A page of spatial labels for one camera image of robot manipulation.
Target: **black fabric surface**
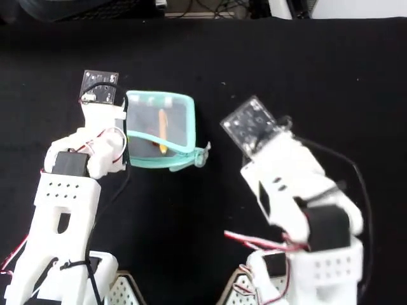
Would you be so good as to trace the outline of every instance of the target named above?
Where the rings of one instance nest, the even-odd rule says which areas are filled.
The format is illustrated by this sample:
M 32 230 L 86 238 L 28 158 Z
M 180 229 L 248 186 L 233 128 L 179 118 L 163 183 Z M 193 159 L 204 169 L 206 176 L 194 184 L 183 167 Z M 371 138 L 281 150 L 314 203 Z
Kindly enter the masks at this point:
M 0 28 L 0 257 L 28 232 L 45 152 L 83 124 L 85 69 L 116 71 L 128 89 L 185 93 L 204 168 L 134 169 L 101 219 L 92 249 L 128 269 L 150 304 L 214 304 L 249 251 L 223 230 L 273 238 L 219 122 L 257 94 L 294 132 L 358 162 L 375 213 L 376 262 L 363 304 L 404 298 L 407 21 L 145 21 Z M 351 168 L 316 156 L 364 211 Z M 101 180 L 102 202 L 124 173 Z M 8 282 L 0 278 L 0 289 Z

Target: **perforated plate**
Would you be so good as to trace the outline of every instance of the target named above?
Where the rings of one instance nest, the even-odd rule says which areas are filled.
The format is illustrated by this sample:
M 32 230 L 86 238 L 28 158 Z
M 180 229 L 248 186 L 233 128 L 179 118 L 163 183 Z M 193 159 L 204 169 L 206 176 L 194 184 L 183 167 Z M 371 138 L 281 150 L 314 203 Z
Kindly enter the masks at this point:
M 135 296 L 131 284 L 125 276 L 119 276 L 109 295 L 105 298 L 105 305 L 141 305 Z
M 254 291 L 252 283 L 250 282 L 249 278 L 242 274 L 238 275 L 236 278 L 235 283 L 243 286 L 244 288 Z M 235 289 L 230 290 L 229 298 L 225 302 L 226 305 L 257 305 L 257 299 L 254 295 L 244 295 L 240 292 L 236 291 Z
M 276 287 L 276 289 L 280 292 L 283 293 L 285 287 L 286 287 L 286 281 L 287 277 L 286 276 L 277 276 L 275 278 L 271 278 L 271 281 L 273 285 Z M 234 283 L 238 283 L 240 286 L 243 286 L 244 288 L 254 291 L 254 287 L 252 283 L 250 282 L 249 278 L 243 274 L 240 273 L 236 275 L 236 278 L 234 280 Z M 258 300 L 255 295 L 244 295 L 233 289 L 233 286 L 230 285 L 227 287 L 230 289 L 228 296 L 226 297 L 226 300 L 224 303 L 218 303 L 224 304 L 224 305 L 258 305 Z

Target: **wire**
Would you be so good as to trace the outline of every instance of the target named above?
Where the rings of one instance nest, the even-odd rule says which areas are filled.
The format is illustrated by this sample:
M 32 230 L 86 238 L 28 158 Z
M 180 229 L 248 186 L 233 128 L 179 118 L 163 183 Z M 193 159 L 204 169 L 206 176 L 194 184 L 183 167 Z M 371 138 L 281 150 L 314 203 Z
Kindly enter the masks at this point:
M 124 103 L 124 108 L 123 111 L 127 112 L 128 109 L 128 97 L 127 97 L 127 93 L 126 90 L 124 90 L 122 87 L 114 84 L 114 83 L 108 83 L 108 82 L 100 82 L 100 83 L 95 83 L 92 86 L 89 86 L 87 89 L 83 90 L 81 97 L 89 92 L 90 90 L 98 87 L 98 86 L 111 86 L 113 88 L 116 88 L 116 90 L 123 95 L 123 98 L 125 100 Z M 123 120 L 123 133 L 125 135 L 125 138 L 127 140 L 127 121 L 126 119 Z M 95 232 L 95 227 L 96 224 L 98 223 L 99 219 L 101 218 L 101 216 L 103 215 L 104 212 L 106 212 L 106 210 L 113 205 L 113 203 L 117 200 L 117 198 L 119 197 L 119 195 L 124 191 L 124 189 L 127 187 L 128 182 L 130 181 L 130 176 L 131 176 L 131 171 L 130 171 L 130 155 L 128 153 L 128 145 L 126 142 L 124 151 L 123 151 L 123 164 L 126 165 L 126 178 L 123 181 L 123 183 L 121 184 L 121 186 L 118 188 L 118 190 L 115 192 L 115 194 L 112 196 L 111 200 L 107 203 L 107 205 L 105 205 L 105 207 L 96 215 L 95 221 L 93 222 L 93 226 L 92 229 L 90 230 L 89 233 L 89 237 L 88 237 L 88 243 L 86 244 L 86 250 L 85 250 L 85 261 L 86 263 L 86 268 L 88 270 L 88 274 L 89 274 L 89 278 L 90 278 L 90 283 L 92 284 L 92 289 L 93 292 L 95 294 L 95 298 L 96 298 L 96 303 L 97 305 L 103 305 L 102 304 L 102 300 L 100 299 L 100 295 L 99 295 L 99 291 L 97 290 L 97 285 L 96 285 L 96 281 L 95 281 L 95 276 L 93 274 L 92 271 L 92 267 L 90 265 L 90 260 L 89 260 L 89 253 L 90 253 L 90 243 L 93 237 L 93 233 Z
M 337 152 L 331 148 L 328 148 L 326 146 L 323 146 L 321 144 L 318 144 L 318 143 L 308 140 L 308 139 L 304 139 L 301 137 L 295 137 L 295 139 L 299 140 L 303 144 L 306 144 L 308 146 L 311 146 L 311 147 L 314 147 L 321 151 L 324 151 L 325 153 L 332 154 L 333 156 L 336 156 L 337 158 L 352 165 L 352 167 L 357 175 L 357 179 L 359 180 L 359 183 L 361 185 L 361 189 L 362 189 L 362 193 L 363 193 L 363 197 L 364 197 L 364 204 L 366 207 L 367 221 L 368 221 L 369 260 L 368 260 L 368 264 L 367 264 L 367 272 L 365 274 L 364 284 L 362 284 L 362 286 L 360 287 L 359 295 L 357 297 L 358 302 L 360 302 L 362 300 L 362 298 L 364 297 L 364 295 L 368 289 L 368 286 L 371 282 L 371 274 L 372 274 L 373 263 L 374 263 L 373 245 L 374 245 L 374 236 L 375 235 L 374 235 L 374 230 L 373 230 L 373 212 L 372 212 L 372 208 L 371 208 L 369 194 L 366 189 L 366 183 L 363 179 L 362 173 L 361 173 L 359 167 L 357 166 L 356 162 L 352 161 L 350 158 L 346 157 L 344 154 L 341 154 L 340 152 Z
M 238 283 L 233 283 L 232 287 L 233 287 L 233 289 L 234 289 L 235 291 L 239 292 L 241 295 L 244 295 L 245 297 L 246 297 L 246 296 L 249 296 L 249 295 L 255 295 L 255 293 L 254 293 L 253 291 L 251 291 L 251 290 L 249 290 L 249 289 L 247 289 L 247 288 L 241 286 L 241 285 L 238 284 Z
M 246 235 L 242 235 L 242 234 L 238 234 L 238 233 L 234 233 L 234 232 L 230 232 L 230 231 L 224 231 L 224 235 L 228 238 L 240 241 L 242 243 L 248 242 L 248 243 L 252 243 L 255 245 L 260 245 L 264 248 L 276 249 L 276 250 L 281 250 L 281 251 L 285 251 L 285 252 L 298 251 L 298 250 L 304 249 L 306 247 L 306 245 L 301 245 L 301 244 L 293 244 L 291 246 L 286 246 L 284 244 L 276 243 L 276 242 L 270 241 L 270 240 L 265 240 L 263 238 L 246 236 Z
M 116 163 L 116 162 L 119 161 L 120 158 L 123 156 L 123 154 L 124 154 L 124 152 L 125 152 L 125 150 L 126 150 L 126 147 L 127 147 L 127 137 L 126 137 L 125 133 L 123 132 L 123 130 L 121 130 L 121 129 L 118 128 L 117 126 L 109 127 L 109 128 L 103 129 L 103 131 L 100 132 L 96 137 L 97 137 L 97 138 L 102 137 L 104 134 L 106 134 L 106 132 L 107 132 L 108 130 L 111 130 L 111 129 L 113 129 L 113 130 L 118 130 L 118 131 L 120 132 L 120 134 L 121 134 L 121 137 L 123 138 L 123 148 L 121 149 L 121 151 L 120 151 L 118 157 L 115 157 L 115 159 L 113 159 L 113 163 Z M 89 146 L 89 144 L 92 143 L 93 141 L 94 141 L 94 139 L 89 140 L 88 142 L 85 142 L 81 147 L 79 147 L 79 148 L 78 148 L 77 150 L 75 150 L 75 151 L 80 151 L 80 150 L 82 150 L 82 149 L 84 149 L 84 148 L 87 147 L 87 148 L 89 148 L 89 150 L 92 151 L 93 154 L 95 154 L 95 151 Z
M 16 257 L 16 255 L 23 249 L 24 245 L 27 243 L 28 235 L 25 235 L 24 239 L 20 242 L 20 244 L 7 256 L 4 261 L 0 265 L 1 271 L 6 271 L 6 267 L 8 264 Z
M 199 6 L 205 8 L 207 11 L 211 12 L 214 14 L 214 18 L 219 17 L 219 18 L 224 18 L 221 14 L 219 14 L 216 10 L 212 10 L 210 7 L 208 7 L 206 4 L 202 3 L 201 0 L 195 0 Z
M 126 150 L 126 147 L 127 147 L 127 136 L 125 135 L 125 133 L 123 132 L 123 130 L 121 130 L 121 129 L 118 128 L 117 126 L 110 127 L 110 128 L 108 128 L 107 130 L 110 130 L 110 129 L 119 131 L 120 134 L 121 134 L 121 136 L 123 137 L 123 148 L 121 149 L 121 151 L 120 151 L 120 153 L 119 153 L 119 156 L 116 157 L 116 159 L 113 160 L 113 163 L 116 163 L 117 161 L 120 160 L 121 156 L 125 153 L 125 150 Z
M 182 18 L 183 16 L 185 16 L 186 14 L 188 14 L 188 13 L 191 11 L 191 9 L 192 9 L 192 4 L 193 4 L 193 0 L 190 0 L 190 2 L 188 3 L 188 6 L 186 7 L 186 9 L 185 9 L 185 11 L 184 11 L 184 13 L 182 13 L 181 15 L 176 16 L 176 17 L 171 17 L 171 18 L 169 18 L 169 19 Z
M 248 241 L 245 241 L 243 243 L 243 245 L 245 245 L 247 248 L 253 249 L 253 250 L 261 250 L 260 247 L 257 247 L 256 245 L 249 243 Z
M 89 149 L 89 151 L 92 153 L 92 155 L 95 154 L 95 151 L 94 151 L 94 149 L 93 149 L 92 147 L 90 147 L 89 142 L 84 143 L 84 146 L 85 146 L 87 149 Z

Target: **black cable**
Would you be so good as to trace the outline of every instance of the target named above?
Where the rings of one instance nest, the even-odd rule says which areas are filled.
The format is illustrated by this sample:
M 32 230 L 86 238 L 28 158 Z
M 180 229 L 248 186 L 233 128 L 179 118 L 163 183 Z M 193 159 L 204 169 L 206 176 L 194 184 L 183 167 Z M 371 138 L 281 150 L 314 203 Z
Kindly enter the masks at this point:
M 114 84 L 114 83 L 108 83 L 108 82 L 100 82 L 100 83 L 95 83 L 92 86 L 89 86 L 87 89 L 83 90 L 81 97 L 89 92 L 90 90 L 98 87 L 98 86 L 111 86 L 113 88 L 116 88 L 116 91 L 118 93 L 120 93 L 121 95 L 123 95 L 123 98 L 125 100 L 125 105 L 123 110 L 125 112 L 127 112 L 128 110 L 128 97 L 126 94 L 126 90 L 124 90 L 122 87 Z M 127 136 L 127 122 L 124 119 L 123 120 L 123 132 L 124 134 Z M 88 243 L 86 244 L 86 250 L 85 250 L 85 262 L 86 262 L 86 268 L 88 270 L 88 274 L 89 274 L 89 279 L 90 279 L 90 283 L 92 284 L 92 289 L 93 292 L 95 294 L 95 298 L 96 298 L 96 303 L 97 305 L 103 305 L 102 300 L 100 299 L 100 295 L 99 295 L 99 291 L 97 290 L 97 285 L 96 285 L 96 281 L 95 281 L 95 276 L 93 274 L 92 271 L 92 267 L 90 265 L 90 259 L 89 259 L 89 253 L 90 253 L 90 242 L 92 240 L 93 237 L 93 232 L 95 231 L 95 227 L 96 227 L 96 223 L 98 222 L 98 220 L 101 218 L 101 216 L 103 215 L 104 212 L 106 212 L 106 210 L 118 199 L 119 195 L 124 191 L 124 189 L 126 188 L 127 184 L 130 181 L 130 176 L 131 176 L 131 170 L 130 170 L 130 154 L 128 152 L 128 144 L 125 148 L 125 152 L 123 153 L 123 164 L 125 164 L 126 166 L 126 178 L 123 181 L 123 183 L 121 184 L 121 186 L 118 188 L 118 190 L 113 194 L 112 198 L 110 199 L 110 201 L 104 206 L 104 208 L 96 215 L 95 221 L 93 222 L 93 226 L 92 229 L 90 230 L 89 233 L 89 237 L 88 237 Z
M 349 163 L 350 165 L 352 165 L 352 167 L 355 170 L 355 173 L 357 175 L 357 178 L 359 180 L 359 183 L 361 185 L 361 189 L 362 189 L 362 193 L 364 196 L 364 203 L 366 206 L 366 214 L 367 214 L 367 221 L 368 221 L 368 236 L 369 236 L 369 261 L 367 264 L 367 271 L 365 274 L 365 280 L 364 283 L 362 284 L 362 286 L 360 287 L 359 290 L 359 294 L 357 296 L 358 298 L 358 303 L 362 300 L 362 298 L 365 296 L 365 293 L 368 289 L 368 286 L 370 284 L 371 281 L 371 274 L 372 274 L 372 270 L 373 270 L 373 245 L 374 245 L 374 234 L 373 234 L 373 212 L 372 212 L 372 208 L 371 208 L 371 202 L 369 199 L 369 195 L 368 195 L 368 191 L 366 189 L 366 184 L 364 182 L 363 176 L 361 171 L 359 170 L 359 167 L 356 165 L 356 163 L 354 161 L 352 161 L 350 158 L 346 157 L 344 154 L 341 154 L 340 152 L 337 152 L 333 149 L 330 149 L 326 146 L 323 146 L 321 144 L 318 144 L 314 141 L 311 140 L 307 140 L 301 137 L 295 137 L 296 140 L 299 140 L 300 142 L 302 142 L 305 145 L 314 147 L 316 149 L 319 149 L 321 151 L 324 151 L 325 153 L 331 154 L 333 156 L 336 156 L 337 158 Z
M 215 17 L 219 17 L 219 18 L 224 18 L 224 16 L 222 16 L 221 14 L 219 14 L 216 10 L 212 10 L 210 7 L 208 7 L 206 4 L 202 3 L 201 0 L 195 0 L 201 7 L 205 8 L 207 11 L 211 12 L 214 14 L 214 18 Z
M 193 0 L 190 0 L 190 2 L 188 3 L 188 6 L 186 7 L 186 9 L 185 9 L 185 11 L 184 11 L 184 13 L 182 13 L 181 15 L 176 16 L 176 17 L 171 17 L 170 19 L 182 18 L 183 16 L 185 16 L 186 14 L 188 14 L 188 13 L 191 11 L 191 9 L 192 9 L 192 4 L 193 4 Z

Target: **red wire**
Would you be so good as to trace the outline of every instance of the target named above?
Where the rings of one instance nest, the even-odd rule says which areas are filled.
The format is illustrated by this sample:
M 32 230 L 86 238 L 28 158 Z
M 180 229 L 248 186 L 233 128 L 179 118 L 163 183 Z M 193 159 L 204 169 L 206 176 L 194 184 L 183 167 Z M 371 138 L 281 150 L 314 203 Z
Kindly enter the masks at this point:
M 99 138 L 104 132 L 106 131 L 103 130 L 102 132 L 100 132 L 96 137 Z M 81 149 L 84 149 L 86 147 L 86 145 L 82 145 L 81 147 L 79 147 L 76 152 L 80 151 Z M 120 160 L 120 158 L 123 156 L 123 154 L 121 154 L 120 156 L 118 156 L 116 159 L 113 160 L 113 163 L 116 163 L 117 161 Z
M 248 241 L 249 243 L 252 243 L 252 244 L 254 244 L 254 245 L 259 245 L 259 246 L 261 246 L 261 247 L 263 247 L 263 248 L 282 250 L 282 251 L 285 251 L 285 252 L 297 251 L 297 250 L 300 250 L 300 249 L 302 249 L 302 248 L 305 247 L 304 245 L 301 245 L 301 244 L 294 244 L 294 245 L 292 245 L 292 246 L 290 246 L 290 247 L 285 247 L 285 246 L 272 246 L 272 247 L 271 247 L 270 245 L 267 245 L 266 243 L 263 243 L 263 242 L 261 242 L 261 241 L 245 240 L 245 239 L 243 239 L 243 238 L 237 238 L 237 237 L 234 237 L 234 236 L 230 236 L 230 235 L 228 235 L 227 233 L 225 233 L 224 235 L 225 235 L 226 237 L 228 237 L 228 238 L 231 238 L 231 239 L 233 239 L 233 240 L 240 241 L 240 242 L 242 242 L 242 243 Z
M 20 246 L 25 242 L 25 240 L 28 238 L 28 235 L 25 235 L 25 237 L 23 238 L 23 240 L 18 244 L 17 247 L 15 247 L 15 249 L 9 254 L 9 256 L 7 256 L 4 261 L 1 263 L 0 266 L 0 270 L 1 271 L 5 271 L 3 270 L 3 266 L 7 263 L 7 261 L 15 254 L 15 252 L 18 250 L 18 248 L 20 248 Z
M 249 290 L 249 289 L 247 289 L 247 288 L 241 286 L 241 285 L 238 284 L 238 283 L 234 283 L 233 286 L 239 288 L 240 290 L 242 290 L 243 292 L 245 292 L 247 295 L 254 295 L 253 291 L 251 291 L 251 290 Z

